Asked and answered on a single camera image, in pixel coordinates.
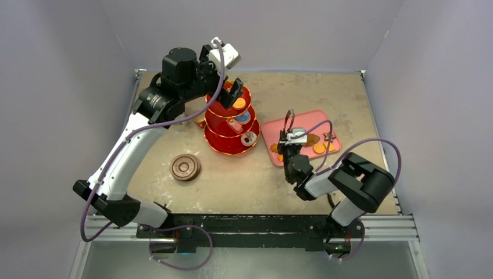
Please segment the round orange cookie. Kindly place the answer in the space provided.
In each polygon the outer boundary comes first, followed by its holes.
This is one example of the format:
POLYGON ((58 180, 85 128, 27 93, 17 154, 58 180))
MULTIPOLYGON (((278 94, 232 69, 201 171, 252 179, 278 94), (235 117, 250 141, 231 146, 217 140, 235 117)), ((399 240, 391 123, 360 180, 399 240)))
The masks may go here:
POLYGON ((233 108, 235 110, 241 110, 243 108, 245 108, 247 105, 247 102, 244 98, 238 98, 236 99, 236 101, 233 103, 233 108))

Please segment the orange flower cookie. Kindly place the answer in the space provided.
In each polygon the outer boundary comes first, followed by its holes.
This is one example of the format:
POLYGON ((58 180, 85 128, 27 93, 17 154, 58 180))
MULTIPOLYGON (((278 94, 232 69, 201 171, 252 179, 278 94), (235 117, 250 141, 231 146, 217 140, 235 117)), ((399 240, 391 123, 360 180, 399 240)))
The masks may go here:
POLYGON ((272 145, 270 146, 270 150, 271 150, 271 152, 273 152, 273 153, 278 153, 278 144, 272 144, 272 145))

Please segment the red three-tier cake stand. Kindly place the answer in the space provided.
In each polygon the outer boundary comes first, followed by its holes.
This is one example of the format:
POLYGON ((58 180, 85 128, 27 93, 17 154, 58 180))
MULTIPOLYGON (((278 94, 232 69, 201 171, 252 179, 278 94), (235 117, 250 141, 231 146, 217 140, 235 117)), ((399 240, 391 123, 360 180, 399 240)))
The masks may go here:
POLYGON ((239 155, 258 142, 260 123, 246 86, 233 106, 225 109, 216 101, 205 112, 203 135, 211 149, 224 155, 239 155))

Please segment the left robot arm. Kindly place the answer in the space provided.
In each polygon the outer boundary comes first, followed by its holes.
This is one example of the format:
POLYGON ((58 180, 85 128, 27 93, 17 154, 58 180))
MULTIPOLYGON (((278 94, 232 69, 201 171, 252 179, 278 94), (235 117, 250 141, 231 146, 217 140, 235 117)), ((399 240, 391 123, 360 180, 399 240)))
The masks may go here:
POLYGON ((128 192, 130 181, 155 142, 172 125, 185 121, 188 102, 208 96, 229 109, 240 97, 243 83, 236 79, 224 89, 227 71, 241 57, 231 45, 218 38, 202 47, 201 53, 174 48, 162 60, 162 69, 133 104, 127 124, 98 170, 87 180, 78 180, 73 191, 113 224, 131 222, 151 226, 160 238, 173 232, 173 222, 164 206, 141 202, 128 192))

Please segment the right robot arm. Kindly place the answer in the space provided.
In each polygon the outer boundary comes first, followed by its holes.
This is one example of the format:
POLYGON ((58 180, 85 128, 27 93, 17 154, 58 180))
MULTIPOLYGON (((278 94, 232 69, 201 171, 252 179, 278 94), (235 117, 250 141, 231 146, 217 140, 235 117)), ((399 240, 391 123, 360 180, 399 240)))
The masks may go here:
POLYGON ((353 152, 356 147, 372 142, 373 138, 353 144, 332 166, 315 171, 308 156, 301 154, 301 148, 306 142, 301 138, 304 133, 303 128, 298 134, 280 131, 277 152, 283 157, 285 180, 293 185, 296 195, 303 201, 313 201, 334 191, 345 195, 345 199, 334 207, 326 221, 327 231, 339 237, 348 231, 354 220, 366 213, 376 212, 395 187, 402 170, 400 150, 393 142, 378 139, 390 145, 396 153, 395 174, 353 152))

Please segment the blue frosted donut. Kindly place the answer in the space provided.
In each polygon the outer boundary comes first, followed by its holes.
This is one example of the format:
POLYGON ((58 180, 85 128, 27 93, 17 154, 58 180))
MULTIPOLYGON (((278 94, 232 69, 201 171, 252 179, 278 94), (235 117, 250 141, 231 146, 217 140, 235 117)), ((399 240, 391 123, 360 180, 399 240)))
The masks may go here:
POLYGON ((251 120, 251 114, 246 110, 243 114, 234 118, 240 125, 245 125, 251 120))

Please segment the pink cake slice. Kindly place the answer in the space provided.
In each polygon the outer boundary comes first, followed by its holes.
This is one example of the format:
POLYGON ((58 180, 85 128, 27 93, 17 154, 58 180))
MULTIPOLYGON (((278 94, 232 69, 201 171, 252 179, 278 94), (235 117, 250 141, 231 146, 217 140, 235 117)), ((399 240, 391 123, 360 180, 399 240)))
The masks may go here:
POLYGON ((234 118, 227 119, 226 123, 236 134, 240 134, 243 131, 242 125, 240 125, 234 118))

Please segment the metal tongs black tips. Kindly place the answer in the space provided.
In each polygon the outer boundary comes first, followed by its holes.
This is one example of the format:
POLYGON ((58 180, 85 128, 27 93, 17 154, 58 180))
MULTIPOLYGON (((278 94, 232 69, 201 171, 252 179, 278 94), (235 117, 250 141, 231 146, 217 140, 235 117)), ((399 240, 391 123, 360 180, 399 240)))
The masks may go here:
POLYGON ((284 118, 284 128, 285 133, 290 133, 295 120, 295 112, 293 109, 289 109, 284 118))

